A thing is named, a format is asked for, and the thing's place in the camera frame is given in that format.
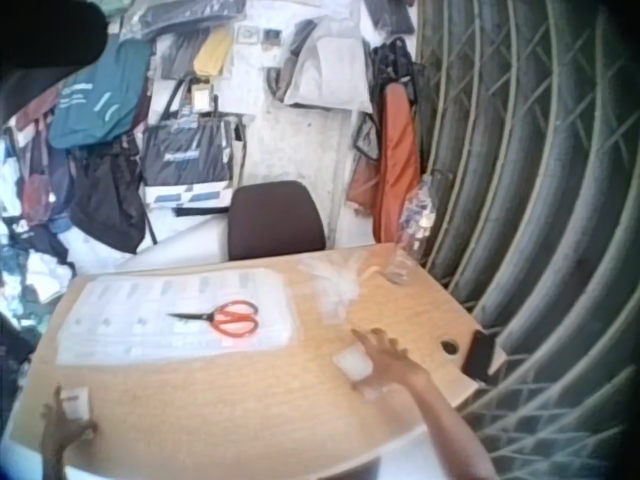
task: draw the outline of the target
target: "scissors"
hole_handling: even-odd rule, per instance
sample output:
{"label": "scissors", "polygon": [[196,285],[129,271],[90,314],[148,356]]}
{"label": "scissors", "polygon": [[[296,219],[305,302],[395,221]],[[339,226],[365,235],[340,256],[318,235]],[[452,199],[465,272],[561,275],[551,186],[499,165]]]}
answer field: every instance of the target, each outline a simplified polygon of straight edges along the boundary
{"label": "scissors", "polygon": [[[234,307],[246,307],[250,312],[238,311]],[[209,322],[216,332],[230,338],[244,338],[253,335],[260,323],[256,318],[258,307],[248,300],[232,300],[216,307],[211,313],[170,313],[169,315],[182,320],[203,320]],[[228,329],[227,326],[242,325],[243,330]]]}

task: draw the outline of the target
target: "smartphone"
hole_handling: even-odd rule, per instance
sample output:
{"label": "smartphone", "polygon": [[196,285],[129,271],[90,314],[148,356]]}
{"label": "smartphone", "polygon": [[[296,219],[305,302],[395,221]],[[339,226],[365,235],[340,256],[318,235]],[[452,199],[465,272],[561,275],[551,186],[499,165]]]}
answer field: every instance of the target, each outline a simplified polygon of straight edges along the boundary
{"label": "smartphone", "polygon": [[495,347],[494,337],[476,330],[473,333],[467,357],[462,364],[462,373],[477,382],[488,383]]}

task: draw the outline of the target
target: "scissor handle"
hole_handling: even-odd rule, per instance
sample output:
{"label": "scissor handle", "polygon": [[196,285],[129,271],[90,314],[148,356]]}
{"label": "scissor handle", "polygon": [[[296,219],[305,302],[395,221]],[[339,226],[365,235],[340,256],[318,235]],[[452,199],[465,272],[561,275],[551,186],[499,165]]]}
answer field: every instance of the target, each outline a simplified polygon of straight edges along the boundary
{"label": "scissor handle", "polygon": [[[236,306],[244,306],[249,307],[252,312],[236,312],[233,310],[228,310],[229,307]],[[253,335],[255,331],[258,329],[260,325],[258,320],[256,319],[256,314],[258,313],[258,307],[247,301],[247,300],[232,300],[231,302],[227,302],[223,305],[220,305],[213,311],[213,320],[211,322],[211,327],[216,330],[218,333],[225,335],[231,338],[244,338],[250,335]],[[224,328],[225,325],[235,325],[239,323],[250,324],[251,326],[243,331],[233,331],[227,330]]]}

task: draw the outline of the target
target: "water bottle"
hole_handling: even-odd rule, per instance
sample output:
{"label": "water bottle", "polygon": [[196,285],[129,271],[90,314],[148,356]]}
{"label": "water bottle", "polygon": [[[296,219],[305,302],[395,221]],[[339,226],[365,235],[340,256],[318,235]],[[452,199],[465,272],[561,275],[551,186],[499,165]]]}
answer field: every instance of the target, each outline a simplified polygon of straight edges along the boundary
{"label": "water bottle", "polygon": [[431,177],[423,179],[405,200],[395,252],[385,272],[389,281],[397,285],[409,281],[409,272],[420,262],[435,223],[436,205],[431,185]]}

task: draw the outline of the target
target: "table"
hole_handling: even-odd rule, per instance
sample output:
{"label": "table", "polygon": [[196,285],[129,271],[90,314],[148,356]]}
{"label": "table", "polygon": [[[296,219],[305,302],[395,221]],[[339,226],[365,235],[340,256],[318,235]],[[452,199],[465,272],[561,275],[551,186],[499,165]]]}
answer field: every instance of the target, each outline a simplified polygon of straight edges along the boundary
{"label": "table", "polygon": [[[393,389],[374,401],[351,390],[332,362],[352,343],[349,326],[381,327],[424,365],[458,405],[476,388],[459,368],[472,317],[416,266],[407,286],[384,279],[391,245],[306,254],[331,260],[364,253],[360,297],[349,325],[327,325],[316,307],[301,255],[144,272],[172,275],[223,268],[271,268],[294,292],[300,335],[272,352],[222,355],[160,365],[58,367],[56,335],[92,277],[78,278],[60,302],[36,351],[11,439],[38,450],[39,412],[56,383],[88,386],[100,431],[69,450],[68,464],[103,476],[284,480],[341,471],[424,430],[408,395]],[[440,342],[453,340],[457,356]],[[494,367],[504,359],[497,352]]]}

